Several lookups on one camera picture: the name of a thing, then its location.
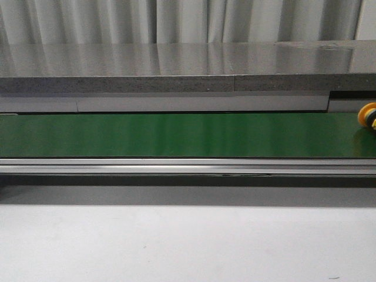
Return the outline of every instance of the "aluminum rail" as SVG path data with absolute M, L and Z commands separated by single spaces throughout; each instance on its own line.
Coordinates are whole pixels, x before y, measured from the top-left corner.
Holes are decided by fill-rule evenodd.
M 376 159 L 0 159 L 0 174 L 368 174 Z

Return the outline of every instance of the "white floor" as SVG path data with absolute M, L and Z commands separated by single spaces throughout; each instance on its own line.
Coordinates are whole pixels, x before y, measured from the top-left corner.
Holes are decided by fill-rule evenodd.
M 0 205 L 1 281 L 376 281 L 376 209 Z

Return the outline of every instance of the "curtain fold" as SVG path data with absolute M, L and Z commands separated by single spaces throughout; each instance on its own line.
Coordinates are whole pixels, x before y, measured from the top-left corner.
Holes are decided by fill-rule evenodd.
M 361 0 L 0 0 L 0 42 L 354 39 Z

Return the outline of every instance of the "green conveyor belt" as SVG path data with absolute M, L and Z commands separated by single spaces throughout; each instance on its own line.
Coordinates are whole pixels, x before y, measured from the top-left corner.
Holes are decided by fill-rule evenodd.
M 0 157 L 376 157 L 354 113 L 2 115 Z

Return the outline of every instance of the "yellow roller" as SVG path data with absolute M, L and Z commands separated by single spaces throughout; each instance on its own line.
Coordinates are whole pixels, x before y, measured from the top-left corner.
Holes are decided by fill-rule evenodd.
M 369 103 L 360 109 L 358 122 L 364 127 L 376 130 L 376 103 Z

